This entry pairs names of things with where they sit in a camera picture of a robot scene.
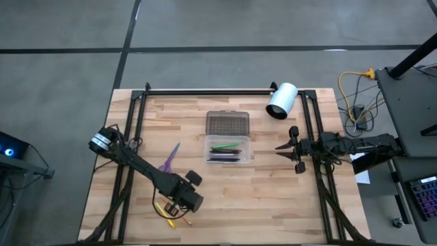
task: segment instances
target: gray floor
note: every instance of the gray floor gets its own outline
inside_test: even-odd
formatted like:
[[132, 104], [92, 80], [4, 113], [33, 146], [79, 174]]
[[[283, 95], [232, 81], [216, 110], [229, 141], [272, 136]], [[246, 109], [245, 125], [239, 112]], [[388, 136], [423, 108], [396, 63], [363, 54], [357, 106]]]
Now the gray floor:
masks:
[[[1, 0], [0, 49], [121, 48], [134, 0]], [[420, 44], [436, 32], [425, 0], [143, 0], [132, 46]], [[130, 54], [121, 88], [333, 87], [343, 71], [394, 66], [411, 51], [294, 51]], [[0, 131], [31, 142], [56, 169], [26, 190], [13, 245], [75, 241], [95, 155], [90, 136], [104, 124], [119, 54], [0, 55]], [[434, 63], [432, 53], [422, 64]], [[355, 76], [343, 80], [346, 94]], [[363, 79], [360, 88], [373, 85]], [[362, 93], [367, 104], [377, 89]], [[396, 134], [385, 106], [367, 135]], [[372, 170], [384, 177], [384, 170]], [[420, 245], [400, 230], [393, 197], [360, 187], [372, 238]]]

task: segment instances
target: butcher block tabletop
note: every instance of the butcher block tabletop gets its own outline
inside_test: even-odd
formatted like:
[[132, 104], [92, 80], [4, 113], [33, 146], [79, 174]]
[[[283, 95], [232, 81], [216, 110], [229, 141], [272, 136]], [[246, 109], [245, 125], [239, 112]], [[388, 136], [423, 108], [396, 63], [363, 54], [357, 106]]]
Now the butcher block tabletop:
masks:
[[[343, 134], [333, 89], [314, 90], [324, 130]], [[131, 91], [114, 91], [107, 126], [118, 124], [123, 132]], [[189, 170], [196, 171], [203, 178], [197, 192], [204, 197], [204, 201], [196, 213], [186, 215], [192, 225], [178, 219], [175, 229], [172, 229], [152, 208], [152, 183], [135, 172], [124, 243], [325, 243], [311, 158], [302, 159], [307, 171], [296, 174], [295, 162], [276, 155], [274, 150], [289, 140], [288, 130], [291, 126], [299, 127], [300, 139], [307, 137], [302, 101], [298, 96], [288, 118], [276, 120], [266, 113], [269, 100], [269, 96], [148, 96], [141, 130], [143, 143], [138, 155], [158, 167], [180, 142], [171, 168], [181, 176], [185, 176]], [[134, 135], [138, 108], [136, 105], [130, 136]], [[317, 136], [310, 101], [309, 108]], [[206, 114], [218, 110], [249, 113], [249, 164], [205, 163]], [[98, 157], [96, 167], [107, 161]], [[108, 211], [116, 169], [117, 164], [110, 163], [94, 173], [79, 239], [89, 236]], [[334, 177], [341, 209], [358, 231], [369, 238], [352, 166], [349, 163], [337, 165]], [[114, 232], [118, 231], [120, 214], [121, 209], [115, 218]], [[330, 213], [330, 222], [334, 235], [337, 235], [333, 213]]]

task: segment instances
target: rgb keyboard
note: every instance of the rgb keyboard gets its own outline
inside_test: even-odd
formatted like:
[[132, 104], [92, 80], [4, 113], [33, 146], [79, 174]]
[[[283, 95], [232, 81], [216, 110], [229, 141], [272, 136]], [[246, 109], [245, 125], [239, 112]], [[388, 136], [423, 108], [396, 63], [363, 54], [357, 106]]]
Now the rgb keyboard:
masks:
[[424, 220], [437, 219], [437, 177], [416, 180], [410, 186]]

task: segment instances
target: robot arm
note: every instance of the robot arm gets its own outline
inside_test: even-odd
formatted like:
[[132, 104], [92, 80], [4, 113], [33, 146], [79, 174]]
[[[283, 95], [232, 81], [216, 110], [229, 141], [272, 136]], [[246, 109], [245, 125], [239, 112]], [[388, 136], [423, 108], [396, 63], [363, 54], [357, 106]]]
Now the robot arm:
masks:
[[170, 215], [177, 215], [176, 205], [193, 212], [196, 212], [201, 206], [203, 197], [195, 192], [192, 184], [200, 185], [202, 178], [194, 171], [187, 173], [186, 178], [188, 180], [186, 180], [177, 174], [169, 174], [156, 169], [129, 148], [124, 143], [123, 135], [111, 127], [101, 128], [88, 145], [89, 149], [96, 154], [111, 159], [119, 165], [129, 165], [149, 178], [154, 187], [158, 189], [158, 192], [173, 202], [173, 204], [165, 206], [165, 210]]
[[305, 171], [305, 163], [301, 161], [301, 156], [319, 156], [325, 160], [335, 160], [337, 156], [346, 154], [367, 153], [353, 162], [355, 172], [359, 173], [372, 165], [402, 154], [402, 149], [394, 136], [390, 134], [351, 139], [342, 137], [339, 133], [323, 132], [320, 133], [317, 141], [309, 139], [298, 141], [298, 127], [292, 126], [289, 135], [288, 143], [277, 147], [276, 150], [294, 147], [293, 152], [278, 152], [277, 154], [297, 161], [295, 169], [298, 174]]

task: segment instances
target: caster wheel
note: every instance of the caster wheel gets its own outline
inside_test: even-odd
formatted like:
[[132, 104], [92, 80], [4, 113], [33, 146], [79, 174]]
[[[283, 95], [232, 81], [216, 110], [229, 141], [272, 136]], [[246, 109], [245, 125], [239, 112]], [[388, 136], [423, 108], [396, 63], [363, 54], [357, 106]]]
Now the caster wheel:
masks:
[[401, 228], [404, 225], [404, 221], [402, 220], [401, 217], [392, 220], [391, 223], [396, 228]]

